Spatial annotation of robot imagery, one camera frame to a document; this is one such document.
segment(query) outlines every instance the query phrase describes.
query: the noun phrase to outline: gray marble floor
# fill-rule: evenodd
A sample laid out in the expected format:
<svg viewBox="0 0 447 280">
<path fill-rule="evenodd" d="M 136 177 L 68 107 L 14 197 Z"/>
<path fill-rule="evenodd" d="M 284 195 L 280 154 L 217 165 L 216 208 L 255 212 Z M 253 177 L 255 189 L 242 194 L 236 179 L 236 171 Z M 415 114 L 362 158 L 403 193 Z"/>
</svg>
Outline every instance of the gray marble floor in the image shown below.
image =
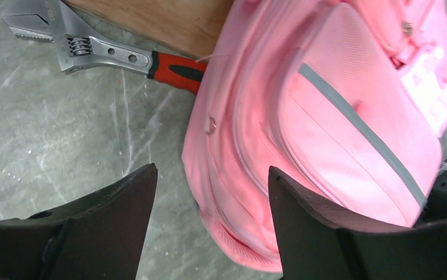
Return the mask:
<svg viewBox="0 0 447 280">
<path fill-rule="evenodd" d="M 0 13 L 9 1 L 0 0 Z M 114 40 L 169 50 L 81 14 Z M 138 279 L 278 279 L 231 262 L 203 228 L 181 162 L 194 97 L 115 68 L 60 72 L 53 46 L 0 18 L 0 219 L 26 218 L 159 168 Z M 447 155 L 447 133 L 442 139 Z"/>
</svg>

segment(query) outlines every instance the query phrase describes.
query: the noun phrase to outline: red and black handle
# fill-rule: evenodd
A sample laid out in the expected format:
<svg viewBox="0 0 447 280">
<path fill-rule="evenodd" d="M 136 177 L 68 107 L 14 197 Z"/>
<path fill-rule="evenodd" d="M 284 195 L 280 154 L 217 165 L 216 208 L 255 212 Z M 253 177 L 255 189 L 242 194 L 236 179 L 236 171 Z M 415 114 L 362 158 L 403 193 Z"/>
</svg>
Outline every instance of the red and black handle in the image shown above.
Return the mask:
<svg viewBox="0 0 447 280">
<path fill-rule="evenodd" d="M 207 64 L 177 55 L 153 51 L 153 66 L 147 77 L 179 89 L 198 93 Z"/>
</svg>

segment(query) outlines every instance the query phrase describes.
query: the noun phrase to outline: wrench jaw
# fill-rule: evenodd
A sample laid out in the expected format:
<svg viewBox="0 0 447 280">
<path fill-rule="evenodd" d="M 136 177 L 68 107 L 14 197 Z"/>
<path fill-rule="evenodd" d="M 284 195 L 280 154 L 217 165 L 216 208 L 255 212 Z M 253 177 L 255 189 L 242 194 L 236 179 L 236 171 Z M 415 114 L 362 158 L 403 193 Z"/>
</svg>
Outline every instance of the wrench jaw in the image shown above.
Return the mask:
<svg viewBox="0 0 447 280">
<path fill-rule="evenodd" d="M 76 14 L 63 2 L 60 4 L 64 25 L 69 38 L 72 37 L 95 37 L 100 40 L 107 40 L 103 35 L 94 30 L 85 20 Z"/>
<path fill-rule="evenodd" d="M 49 22 L 47 8 L 43 0 L 14 0 L 3 10 L 1 16 L 38 15 L 45 22 Z"/>
<path fill-rule="evenodd" d="M 28 40 L 52 42 L 48 24 L 38 15 L 20 15 L 2 17 L 14 35 Z"/>
</svg>

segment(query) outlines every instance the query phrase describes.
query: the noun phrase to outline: wooden board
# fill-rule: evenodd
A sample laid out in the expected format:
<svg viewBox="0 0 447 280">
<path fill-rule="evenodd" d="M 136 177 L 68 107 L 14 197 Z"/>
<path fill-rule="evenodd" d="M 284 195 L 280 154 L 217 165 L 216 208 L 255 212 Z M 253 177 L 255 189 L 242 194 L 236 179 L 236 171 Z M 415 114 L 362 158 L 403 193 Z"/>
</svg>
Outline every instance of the wooden board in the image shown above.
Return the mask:
<svg viewBox="0 0 447 280">
<path fill-rule="evenodd" d="M 65 0 L 192 58 L 213 52 L 233 0 Z"/>
</svg>

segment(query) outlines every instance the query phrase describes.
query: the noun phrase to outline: pink backpack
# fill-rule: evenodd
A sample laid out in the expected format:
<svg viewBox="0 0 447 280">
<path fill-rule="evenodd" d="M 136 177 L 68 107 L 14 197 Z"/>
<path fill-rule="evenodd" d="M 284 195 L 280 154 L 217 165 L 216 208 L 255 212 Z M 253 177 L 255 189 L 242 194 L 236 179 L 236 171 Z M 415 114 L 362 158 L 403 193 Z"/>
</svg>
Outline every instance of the pink backpack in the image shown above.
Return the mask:
<svg viewBox="0 0 447 280">
<path fill-rule="evenodd" d="M 281 271 L 270 166 L 402 226 L 431 190 L 447 126 L 447 0 L 347 2 L 235 0 L 228 15 L 182 159 L 204 226 L 239 264 Z"/>
</svg>

